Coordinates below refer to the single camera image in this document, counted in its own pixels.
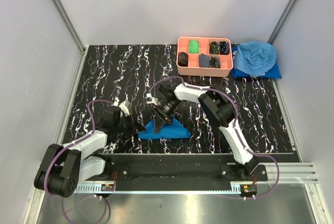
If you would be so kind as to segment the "blue cloth napkin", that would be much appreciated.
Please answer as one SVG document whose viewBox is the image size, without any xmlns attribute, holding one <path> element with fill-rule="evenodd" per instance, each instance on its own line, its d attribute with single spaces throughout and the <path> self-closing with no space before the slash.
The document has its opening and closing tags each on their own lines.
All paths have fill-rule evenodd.
<svg viewBox="0 0 334 224">
<path fill-rule="evenodd" d="M 158 133 L 154 132 L 154 120 L 151 120 L 145 128 L 145 131 L 138 134 L 140 139 L 189 139 L 191 136 L 189 130 L 175 118 L 171 125 L 163 126 Z"/>
</svg>

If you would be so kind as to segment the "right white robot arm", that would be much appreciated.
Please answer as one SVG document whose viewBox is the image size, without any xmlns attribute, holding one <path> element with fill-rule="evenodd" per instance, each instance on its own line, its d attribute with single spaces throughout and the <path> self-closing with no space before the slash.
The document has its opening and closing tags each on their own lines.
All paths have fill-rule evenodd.
<svg viewBox="0 0 334 224">
<path fill-rule="evenodd" d="M 150 93 L 146 95 L 151 105 L 154 132 L 172 124 L 176 107 L 182 101 L 200 104 L 209 124 L 217 127 L 232 149 L 233 158 L 238 164 L 237 174 L 242 180 L 249 180 L 256 173 L 259 162 L 255 158 L 243 136 L 237 117 L 238 112 L 233 101 L 218 86 L 194 86 L 188 83 L 171 85 L 167 82 L 159 86 L 163 99 L 159 100 Z"/>
</svg>

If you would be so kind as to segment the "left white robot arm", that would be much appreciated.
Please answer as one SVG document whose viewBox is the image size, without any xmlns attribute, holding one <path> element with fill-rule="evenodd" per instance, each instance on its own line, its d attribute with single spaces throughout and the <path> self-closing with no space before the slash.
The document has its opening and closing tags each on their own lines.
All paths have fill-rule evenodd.
<svg viewBox="0 0 334 224">
<path fill-rule="evenodd" d="M 94 131 L 71 143 L 48 146 L 34 178 L 34 187 L 68 198 L 79 183 L 93 176 L 101 180 L 109 179 L 113 168 L 99 154 L 99 150 L 109 145 L 119 134 L 132 136 L 145 129 L 134 119 L 128 101 L 104 110 Z"/>
</svg>

